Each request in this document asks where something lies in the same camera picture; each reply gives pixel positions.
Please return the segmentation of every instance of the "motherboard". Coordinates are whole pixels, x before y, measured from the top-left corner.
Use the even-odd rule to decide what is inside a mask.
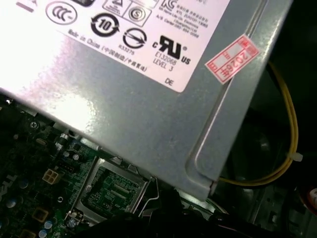
[[[78,135],[0,104],[0,238],[68,238],[137,210],[148,182]]]

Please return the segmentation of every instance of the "metal surface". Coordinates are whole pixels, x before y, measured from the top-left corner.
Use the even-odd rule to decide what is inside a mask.
[[[112,163],[102,159],[102,158],[96,158],[94,165],[92,166],[86,181],[84,182],[84,185],[81,189],[81,192],[79,193],[76,201],[74,202],[74,205],[72,207],[71,210],[73,209],[77,209],[79,211],[81,211],[84,214],[84,219],[89,221],[91,224],[96,224],[99,222],[102,222],[105,220],[104,217],[98,215],[97,213],[93,212],[92,210],[90,210],[89,208],[87,208],[82,202],[81,199],[82,197],[84,197],[87,193],[89,193],[92,189],[92,182],[98,172],[99,167],[104,167],[132,182],[134,182],[135,184],[137,184],[139,186],[139,190],[137,192],[137,194],[135,195],[135,197],[133,198],[133,201],[129,207],[129,209],[127,209],[126,212],[131,212],[134,213],[137,209],[137,207],[139,206],[144,193],[146,192],[147,188],[148,188],[148,182],[143,181],[141,179],[141,177],[138,177],[126,170],[123,170],[115,165],[113,165]]]
[[[317,237],[317,217],[302,204],[297,191],[288,192],[274,184],[258,190],[238,189],[249,197],[235,197],[240,199],[235,212],[243,220],[268,231],[291,233],[296,238]]]
[[[159,179],[206,199],[291,0],[232,0],[180,94],[43,29],[35,19],[14,14],[11,1],[2,4],[1,91]],[[262,53],[233,81],[221,85],[204,63],[243,33]]]
[[[158,182],[158,179],[157,178],[153,178],[152,180],[155,179],[155,183],[157,185],[157,193],[158,195],[156,197],[153,197],[153,198],[149,198],[146,203],[144,204],[143,208],[141,209],[140,211],[140,214],[139,214],[139,217],[141,217],[143,215],[143,212],[145,210],[145,208],[147,207],[148,203],[151,202],[151,201],[155,201],[155,200],[158,200],[159,199],[159,182]]]

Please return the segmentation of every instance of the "ul logo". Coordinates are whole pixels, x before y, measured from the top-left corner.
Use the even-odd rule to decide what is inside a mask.
[[[182,63],[184,64],[190,64],[191,59],[186,56],[182,56],[182,51],[187,50],[186,46],[182,47],[180,43],[174,42],[172,39],[167,38],[166,36],[161,36],[159,43],[154,42],[152,45],[153,48],[157,48],[158,46],[160,46],[158,49],[159,51],[167,53],[176,60],[181,59]]]
[[[63,1],[54,1],[47,5],[46,16],[58,25],[70,25],[77,19],[76,9]]]

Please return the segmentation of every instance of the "ccc logo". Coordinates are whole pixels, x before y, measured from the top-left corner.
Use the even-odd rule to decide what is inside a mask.
[[[58,25],[70,25],[77,20],[77,11],[66,2],[54,1],[47,5],[46,16]]]

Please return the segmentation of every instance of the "gold chip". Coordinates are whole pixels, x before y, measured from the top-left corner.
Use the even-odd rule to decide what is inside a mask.
[[[43,223],[48,217],[49,212],[41,207],[37,207],[33,212],[32,218]]]
[[[24,229],[21,233],[21,235],[19,236],[19,238],[35,238],[36,237],[36,234],[29,231],[29,230],[26,230]]]

